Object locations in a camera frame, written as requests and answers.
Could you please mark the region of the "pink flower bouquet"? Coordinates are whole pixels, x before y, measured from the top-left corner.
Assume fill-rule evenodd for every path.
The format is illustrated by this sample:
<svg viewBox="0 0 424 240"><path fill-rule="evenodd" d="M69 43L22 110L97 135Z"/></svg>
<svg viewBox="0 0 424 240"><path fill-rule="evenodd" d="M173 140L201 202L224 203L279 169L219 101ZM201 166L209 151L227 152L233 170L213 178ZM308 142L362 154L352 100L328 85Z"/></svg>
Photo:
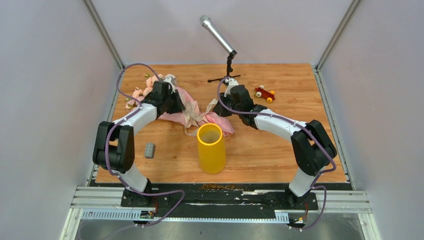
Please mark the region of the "pink flower bouquet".
<svg viewBox="0 0 424 240"><path fill-rule="evenodd" d="M159 74L158 76L154 75L152 77L148 77L146 80L146 88L140 89L136 87L132 93L132 97L142 101L148 93L152 92L153 83L158 80L166 80L176 86L181 102L185 107L182 112L172 114L164 113L159 117L160 120L171 121L183 125L184 133L190 137L194 137L197 134L200 126L209 123L218 125L225 137L235 133L235 130L228 119L218 116L212 111L212 108L219 102L217 99L213 99L207 105L206 110L202 112L199 108L198 102L194 100L186 90L177 86L177 77L173 74Z"/></svg>

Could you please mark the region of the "white printed ribbon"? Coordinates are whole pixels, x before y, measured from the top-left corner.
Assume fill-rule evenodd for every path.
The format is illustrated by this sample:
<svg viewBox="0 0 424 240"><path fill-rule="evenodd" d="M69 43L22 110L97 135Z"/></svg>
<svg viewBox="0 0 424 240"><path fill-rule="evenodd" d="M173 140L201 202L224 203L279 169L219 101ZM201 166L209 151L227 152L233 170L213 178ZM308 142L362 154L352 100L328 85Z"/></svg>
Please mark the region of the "white printed ribbon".
<svg viewBox="0 0 424 240"><path fill-rule="evenodd" d="M182 112L184 117L184 133L189 137L195 137L201 125L214 123L215 115L211 112L212 108L218 103L213 99L206 107L205 112L201 112L196 100L188 100L184 103L185 110Z"/></svg>

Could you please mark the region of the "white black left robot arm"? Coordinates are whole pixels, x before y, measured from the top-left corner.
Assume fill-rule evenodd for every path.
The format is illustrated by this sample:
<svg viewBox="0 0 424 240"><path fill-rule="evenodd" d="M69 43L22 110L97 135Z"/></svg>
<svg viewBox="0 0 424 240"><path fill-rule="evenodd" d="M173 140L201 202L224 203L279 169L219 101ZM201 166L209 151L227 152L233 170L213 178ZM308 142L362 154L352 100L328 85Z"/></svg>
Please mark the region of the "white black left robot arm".
<svg viewBox="0 0 424 240"><path fill-rule="evenodd" d="M135 136L146 125L163 114L175 114L185 110L176 86L170 79L155 81L152 91L134 111L124 117L102 121L97 129L93 148L93 163L118 177L125 189L134 193L140 206L153 201L151 181L142 175L135 165Z"/></svg>

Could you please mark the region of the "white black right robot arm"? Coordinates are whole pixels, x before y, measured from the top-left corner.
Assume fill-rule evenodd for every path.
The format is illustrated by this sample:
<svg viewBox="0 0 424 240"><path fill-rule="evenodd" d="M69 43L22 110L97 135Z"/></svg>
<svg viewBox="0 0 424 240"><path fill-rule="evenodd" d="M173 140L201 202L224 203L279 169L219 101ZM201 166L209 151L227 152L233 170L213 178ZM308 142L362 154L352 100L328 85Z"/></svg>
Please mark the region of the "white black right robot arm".
<svg viewBox="0 0 424 240"><path fill-rule="evenodd" d="M285 195L290 208L298 209L305 203L305 194L313 188L319 176L327 172L328 165L332 166L332 171L336 169L336 147L318 120L293 120L255 104L243 84L229 86L225 92L218 90L217 97L218 104L213 111L219 116L237 115L244 125L291 143L298 170Z"/></svg>

